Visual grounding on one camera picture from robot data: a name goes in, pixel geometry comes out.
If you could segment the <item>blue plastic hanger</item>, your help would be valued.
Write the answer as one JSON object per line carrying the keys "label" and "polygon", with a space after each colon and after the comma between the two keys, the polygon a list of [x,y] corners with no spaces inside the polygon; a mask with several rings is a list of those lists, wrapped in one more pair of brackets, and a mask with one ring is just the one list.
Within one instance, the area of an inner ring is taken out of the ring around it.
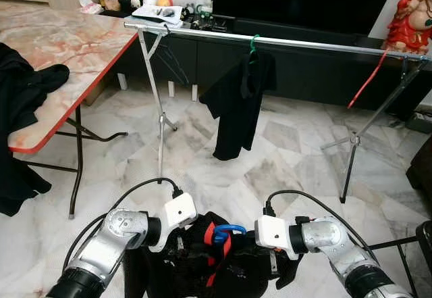
{"label": "blue plastic hanger", "polygon": [[228,239],[236,233],[246,235],[247,229],[246,227],[237,224],[215,225],[208,237],[212,240],[212,243],[222,245],[223,243],[228,242]]}

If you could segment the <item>black shirt red trim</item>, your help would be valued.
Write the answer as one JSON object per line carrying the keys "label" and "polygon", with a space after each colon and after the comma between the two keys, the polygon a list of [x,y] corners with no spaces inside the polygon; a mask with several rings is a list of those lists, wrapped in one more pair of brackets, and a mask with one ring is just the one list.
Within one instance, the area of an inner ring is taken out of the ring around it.
{"label": "black shirt red trim", "polygon": [[[277,276],[240,276],[238,245],[243,235],[234,234],[226,243],[212,243],[208,237],[215,225],[229,224],[214,212],[198,215],[191,225],[207,225],[206,251],[177,252],[175,231],[161,252],[141,247],[126,251],[124,298],[263,298],[272,280],[277,289],[296,278],[300,261],[285,251],[274,249]],[[256,232],[248,230],[246,235]]]}

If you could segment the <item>red hanger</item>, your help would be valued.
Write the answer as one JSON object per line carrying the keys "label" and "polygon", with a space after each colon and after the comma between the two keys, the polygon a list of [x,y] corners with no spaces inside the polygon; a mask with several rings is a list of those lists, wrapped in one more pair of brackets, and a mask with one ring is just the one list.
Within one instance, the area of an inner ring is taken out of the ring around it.
{"label": "red hanger", "polygon": [[377,74],[379,73],[380,69],[383,66],[383,63],[385,63],[385,58],[388,57],[389,49],[383,50],[383,53],[381,57],[379,58],[379,61],[377,61],[377,65],[375,66],[375,69],[370,73],[368,78],[364,81],[364,84],[360,86],[360,88],[355,92],[354,97],[349,101],[348,106],[346,106],[348,109],[352,109],[352,107],[355,106],[355,103],[359,100],[359,97],[364,93],[365,89],[370,85],[370,83],[376,78]]}

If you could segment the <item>black printed shirt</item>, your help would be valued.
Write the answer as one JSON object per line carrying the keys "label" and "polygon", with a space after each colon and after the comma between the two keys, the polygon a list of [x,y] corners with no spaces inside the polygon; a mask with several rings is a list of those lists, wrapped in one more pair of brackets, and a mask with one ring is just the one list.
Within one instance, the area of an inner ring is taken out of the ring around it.
{"label": "black printed shirt", "polygon": [[198,98],[219,120],[213,157],[230,160],[251,150],[266,91],[277,88],[275,58],[269,52],[244,55]]}

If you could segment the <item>brown cardboard box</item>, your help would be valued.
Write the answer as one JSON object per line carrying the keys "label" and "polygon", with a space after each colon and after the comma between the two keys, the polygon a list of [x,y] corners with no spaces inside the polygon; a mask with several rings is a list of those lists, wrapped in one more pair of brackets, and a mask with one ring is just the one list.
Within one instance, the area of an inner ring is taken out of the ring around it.
{"label": "brown cardboard box", "polygon": [[116,82],[116,78],[113,74],[103,76],[102,79],[89,88],[89,92],[82,103],[87,106],[95,104],[96,101],[99,100],[100,95],[105,92],[105,89],[111,86],[114,82]]}

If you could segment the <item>black television console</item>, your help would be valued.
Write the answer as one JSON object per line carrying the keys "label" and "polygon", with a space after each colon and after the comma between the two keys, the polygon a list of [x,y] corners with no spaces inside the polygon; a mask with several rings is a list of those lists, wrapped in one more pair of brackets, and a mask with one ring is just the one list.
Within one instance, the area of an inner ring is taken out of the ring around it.
{"label": "black television console", "polygon": [[[203,36],[167,35],[195,45],[192,82],[204,92],[240,59],[250,53],[248,41],[225,41]],[[257,51],[269,52],[277,67],[277,88],[268,95],[315,101],[331,105],[348,105],[379,62],[380,55],[324,51],[277,45],[256,44]],[[386,57],[376,78],[368,85],[354,107],[379,109],[389,94],[400,84],[402,60]],[[432,91],[431,63],[385,109],[389,115],[405,120]]]}

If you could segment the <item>dark sofa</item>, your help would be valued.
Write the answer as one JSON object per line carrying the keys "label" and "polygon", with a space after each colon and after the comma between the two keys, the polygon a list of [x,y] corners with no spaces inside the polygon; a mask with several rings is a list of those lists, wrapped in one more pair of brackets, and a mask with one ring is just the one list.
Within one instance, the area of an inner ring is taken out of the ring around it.
{"label": "dark sofa", "polygon": [[431,136],[416,151],[410,160],[410,166],[406,171],[408,183],[422,194],[430,193],[430,180],[428,177],[429,162],[432,158]]}

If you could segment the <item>silver metal clothes rack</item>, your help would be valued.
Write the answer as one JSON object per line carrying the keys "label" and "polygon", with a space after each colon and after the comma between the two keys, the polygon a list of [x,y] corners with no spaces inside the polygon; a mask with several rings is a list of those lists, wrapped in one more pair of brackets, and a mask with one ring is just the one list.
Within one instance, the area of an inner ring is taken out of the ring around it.
{"label": "silver metal clothes rack", "polygon": [[[324,51],[339,51],[339,52],[351,52],[357,54],[377,56],[382,55],[383,50],[364,48],[364,47],[346,47],[345,45],[332,45],[327,43],[315,43],[308,41],[287,41],[287,39],[275,39],[269,38],[268,36],[248,36],[241,34],[231,34],[224,32],[212,32],[212,30],[193,30],[185,28],[177,28],[171,30],[166,26],[155,26],[146,25],[140,23],[130,23],[129,21],[124,22],[126,28],[133,28],[138,31],[138,40],[142,45],[143,60],[145,62],[145,69],[148,72],[149,82],[151,82],[151,88],[155,96],[155,100],[160,101],[159,94],[157,92],[157,86],[155,86],[155,78],[153,76],[153,70],[151,65],[151,57],[157,50],[161,39],[164,36],[175,34],[175,35],[186,35],[186,36],[203,36],[203,38],[211,39],[224,39],[225,41],[248,41],[250,42],[250,50],[255,49],[256,44],[268,44],[277,45],[277,47],[295,47],[305,48],[313,50],[324,50]],[[401,95],[402,91],[422,72],[426,66],[432,62],[432,58],[425,55],[412,54],[408,52],[389,52],[388,57],[400,58],[402,60],[402,76],[397,88],[389,94],[389,97],[377,108],[376,112],[371,116],[364,127],[359,131],[352,133],[349,137],[334,141],[334,143],[328,143],[321,147],[322,150],[329,149],[330,147],[341,145],[343,143],[351,144],[351,152],[348,160],[348,166],[345,168],[344,181],[342,182],[343,190],[340,193],[340,202],[345,203],[346,197],[348,196],[348,188],[350,184],[350,178],[352,175],[352,169],[354,168],[355,153],[361,143],[361,137],[367,133],[367,129],[371,127],[373,122],[376,121],[377,117],[381,115],[387,107],[389,107],[392,101],[395,100],[398,95]]]}

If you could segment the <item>black soundbar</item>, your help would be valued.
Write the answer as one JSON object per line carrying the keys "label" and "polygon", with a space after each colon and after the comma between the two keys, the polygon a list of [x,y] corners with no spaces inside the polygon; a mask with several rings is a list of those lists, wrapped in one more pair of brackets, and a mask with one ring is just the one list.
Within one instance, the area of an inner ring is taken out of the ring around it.
{"label": "black soundbar", "polygon": [[259,20],[235,19],[231,31],[249,36],[259,34],[276,39],[287,39],[287,41],[308,41],[346,45],[347,47],[380,48],[382,45],[379,39],[369,38],[369,36],[328,32],[327,30],[315,30],[308,27],[281,25]]}

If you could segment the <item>black clothes pile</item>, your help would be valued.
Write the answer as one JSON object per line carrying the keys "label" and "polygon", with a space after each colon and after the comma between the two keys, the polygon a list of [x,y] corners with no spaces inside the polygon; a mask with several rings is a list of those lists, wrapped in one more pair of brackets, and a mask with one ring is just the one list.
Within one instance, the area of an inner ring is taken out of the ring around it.
{"label": "black clothes pile", "polygon": [[68,81],[65,64],[35,70],[15,49],[0,42],[0,214],[18,214],[24,202],[51,184],[8,149],[11,133],[38,122],[35,110]]}

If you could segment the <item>small green toy figures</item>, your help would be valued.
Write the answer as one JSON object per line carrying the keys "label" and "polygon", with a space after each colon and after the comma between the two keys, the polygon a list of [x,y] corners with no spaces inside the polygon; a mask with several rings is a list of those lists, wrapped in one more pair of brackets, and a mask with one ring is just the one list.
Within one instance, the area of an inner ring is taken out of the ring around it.
{"label": "small green toy figures", "polygon": [[203,4],[186,4],[182,8],[182,28],[193,30],[213,30],[213,32],[229,32],[234,21],[228,18],[214,16],[212,8]]}

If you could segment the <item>marble table red edge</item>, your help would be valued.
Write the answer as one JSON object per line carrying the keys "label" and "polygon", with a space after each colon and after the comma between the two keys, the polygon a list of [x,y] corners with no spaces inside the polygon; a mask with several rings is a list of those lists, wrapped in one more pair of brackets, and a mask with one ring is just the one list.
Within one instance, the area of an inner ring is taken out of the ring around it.
{"label": "marble table red edge", "polygon": [[75,168],[28,163],[76,175],[69,218],[76,214],[78,187],[84,170],[83,140],[104,143],[122,135],[115,133],[105,138],[85,128],[81,104],[137,38],[132,29],[124,27],[123,20],[114,17],[53,9],[33,1],[0,0],[0,42],[18,51],[35,70],[52,64],[65,64],[70,70],[67,82],[49,93],[43,105],[35,110],[37,121],[8,137],[10,152],[34,155],[53,135],[61,134],[65,123],[74,127],[69,136],[75,138]]}

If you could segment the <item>white pink tissue pack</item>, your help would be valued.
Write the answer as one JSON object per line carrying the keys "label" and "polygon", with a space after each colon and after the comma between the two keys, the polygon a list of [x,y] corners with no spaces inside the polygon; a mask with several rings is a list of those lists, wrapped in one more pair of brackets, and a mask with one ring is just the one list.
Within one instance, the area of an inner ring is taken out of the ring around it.
{"label": "white pink tissue pack", "polygon": [[104,11],[104,8],[99,3],[95,3],[93,0],[78,0],[78,11],[83,14],[99,14]]}

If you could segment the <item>red gold statue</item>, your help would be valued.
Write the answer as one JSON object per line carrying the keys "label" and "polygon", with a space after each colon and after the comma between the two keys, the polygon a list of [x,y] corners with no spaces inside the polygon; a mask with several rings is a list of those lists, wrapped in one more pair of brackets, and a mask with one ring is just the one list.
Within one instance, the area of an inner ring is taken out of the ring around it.
{"label": "red gold statue", "polygon": [[425,55],[432,35],[430,0],[400,0],[383,50]]}

